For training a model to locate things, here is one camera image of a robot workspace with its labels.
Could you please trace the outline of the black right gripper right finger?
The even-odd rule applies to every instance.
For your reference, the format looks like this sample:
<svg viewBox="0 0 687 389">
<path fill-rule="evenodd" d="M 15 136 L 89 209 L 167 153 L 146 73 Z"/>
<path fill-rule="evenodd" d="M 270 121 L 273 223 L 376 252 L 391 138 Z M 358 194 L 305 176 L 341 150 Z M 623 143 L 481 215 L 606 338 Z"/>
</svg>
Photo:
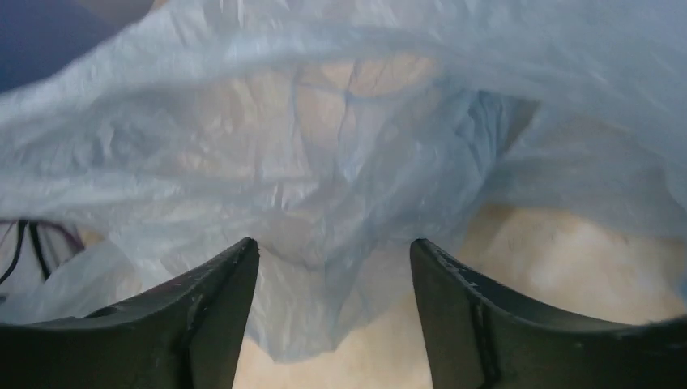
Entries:
<svg viewBox="0 0 687 389">
<path fill-rule="evenodd" d="M 632 326 L 527 297 L 425 239 L 412 283 L 436 388 L 683 388 L 686 320 Z"/>
</svg>

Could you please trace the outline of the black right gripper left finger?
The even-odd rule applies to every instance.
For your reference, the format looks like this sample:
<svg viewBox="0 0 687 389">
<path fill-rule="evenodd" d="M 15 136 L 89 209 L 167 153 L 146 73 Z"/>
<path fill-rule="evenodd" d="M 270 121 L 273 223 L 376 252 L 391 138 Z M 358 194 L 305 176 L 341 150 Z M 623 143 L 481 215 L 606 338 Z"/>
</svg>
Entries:
<svg viewBox="0 0 687 389">
<path fill-rule="evenodd" d="M 1 327 L 4 388 L 229 388 L 259 265 L 244 238 L 84 318 Z"/>
</svg>

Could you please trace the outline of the light blue plastic trash bag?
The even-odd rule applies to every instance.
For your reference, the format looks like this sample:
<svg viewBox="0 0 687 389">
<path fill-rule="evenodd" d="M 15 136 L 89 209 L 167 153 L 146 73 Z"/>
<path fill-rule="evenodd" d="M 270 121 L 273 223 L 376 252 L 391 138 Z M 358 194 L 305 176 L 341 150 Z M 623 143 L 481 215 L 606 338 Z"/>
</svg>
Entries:
<svg viewBox="0 0 687 389">
<path fill-rule="evenodd" d="M 686 235 L 683 1 L 171 1 L 1 98 L 1 213 L 104 235 L 6 323 L 83 317 L 243 237 L 249 333 L 335 348 L 479 203 Z"/>
</svg>

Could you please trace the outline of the blue plastic trash bin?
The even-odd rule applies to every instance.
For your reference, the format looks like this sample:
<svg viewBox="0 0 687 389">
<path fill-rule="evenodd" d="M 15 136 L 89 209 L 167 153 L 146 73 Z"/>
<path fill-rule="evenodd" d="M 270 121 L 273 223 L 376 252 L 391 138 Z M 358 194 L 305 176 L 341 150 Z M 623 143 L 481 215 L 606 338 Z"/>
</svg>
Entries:
<svg viewBox="0 0 687 389">
<path fill-rule="evenodd" d="M 153 5 L 152 0 L 1 0 L 1 92 L 53 75 Z"/>
</svg>

